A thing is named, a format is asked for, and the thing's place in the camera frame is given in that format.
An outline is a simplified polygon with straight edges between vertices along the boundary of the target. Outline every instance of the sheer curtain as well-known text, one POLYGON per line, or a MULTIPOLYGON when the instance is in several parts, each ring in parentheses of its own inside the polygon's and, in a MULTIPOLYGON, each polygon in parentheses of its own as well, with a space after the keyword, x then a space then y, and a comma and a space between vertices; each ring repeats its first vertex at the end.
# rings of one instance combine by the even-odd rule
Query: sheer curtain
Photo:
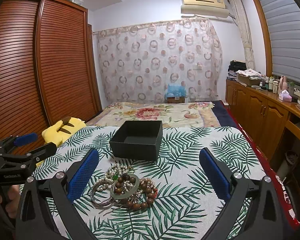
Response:
POLYGON ((250 28, 241 0, 229 0, 241 34, 247 68, 256 69, 253 57, 250 28))
POLYGON ((99 63, 109 103, 160 103, 168 84, 189 100, 215 100, 222 50, 208 19, 135 25, 98 33, 99 63))

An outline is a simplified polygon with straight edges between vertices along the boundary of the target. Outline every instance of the blue gripper pad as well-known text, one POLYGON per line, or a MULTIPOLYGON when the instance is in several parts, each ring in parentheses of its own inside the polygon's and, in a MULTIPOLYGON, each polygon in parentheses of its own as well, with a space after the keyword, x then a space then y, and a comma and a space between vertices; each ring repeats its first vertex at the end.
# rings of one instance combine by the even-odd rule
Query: blue gripper pad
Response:
POLYGON ((200 151, 199 162, 217 197, 227 203, 231 198, 230 183, 205 148, 200 151))
POLYGON ((33 133, 29 133, 26 135, 16 137, 13 142, 13 145, 21 147, 23 145, 27 145, 29 143, 35 142, 37 139, 38 139, 37 134, 35 132, 33 132, 33 133))
POLYGON ((68 183, 67 197, 71 203, 81 197, 98 163, 99 153, 96 149, 91 149, 81 160, 80 167, 68 183))

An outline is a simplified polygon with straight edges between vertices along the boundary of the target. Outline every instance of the open box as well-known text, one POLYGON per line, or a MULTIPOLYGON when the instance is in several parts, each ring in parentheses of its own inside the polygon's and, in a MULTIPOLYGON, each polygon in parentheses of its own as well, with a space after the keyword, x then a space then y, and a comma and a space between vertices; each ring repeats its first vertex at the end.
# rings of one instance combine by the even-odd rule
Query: open box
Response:
POLYGON ((162 121, 125 121, 109 141, 119 158, 156 161, 162 140, 162 121))

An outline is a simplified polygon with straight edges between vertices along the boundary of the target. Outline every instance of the wooden wardrobe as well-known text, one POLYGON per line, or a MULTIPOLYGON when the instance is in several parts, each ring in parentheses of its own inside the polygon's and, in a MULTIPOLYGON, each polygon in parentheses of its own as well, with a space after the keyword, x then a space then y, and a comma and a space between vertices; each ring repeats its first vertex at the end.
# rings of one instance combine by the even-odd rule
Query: wooden wardrobe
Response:
POLYGON ((0 140, 41 132, 66 116, 100 112, 88 10, 68 0, 5 0, 0 6, 0 140))

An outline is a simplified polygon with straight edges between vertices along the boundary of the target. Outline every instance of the human hand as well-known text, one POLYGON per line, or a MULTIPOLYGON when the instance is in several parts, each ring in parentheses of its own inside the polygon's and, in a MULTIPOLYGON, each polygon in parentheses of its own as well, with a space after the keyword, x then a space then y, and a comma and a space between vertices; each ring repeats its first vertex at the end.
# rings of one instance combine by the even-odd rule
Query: human hand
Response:
POLYGON ((8 197, 11 200, 6 205, 6 211, 10 218, 16 218, 18 204, 20 200, 20 188, 19 185, 13 185, 8 190, 8 197))

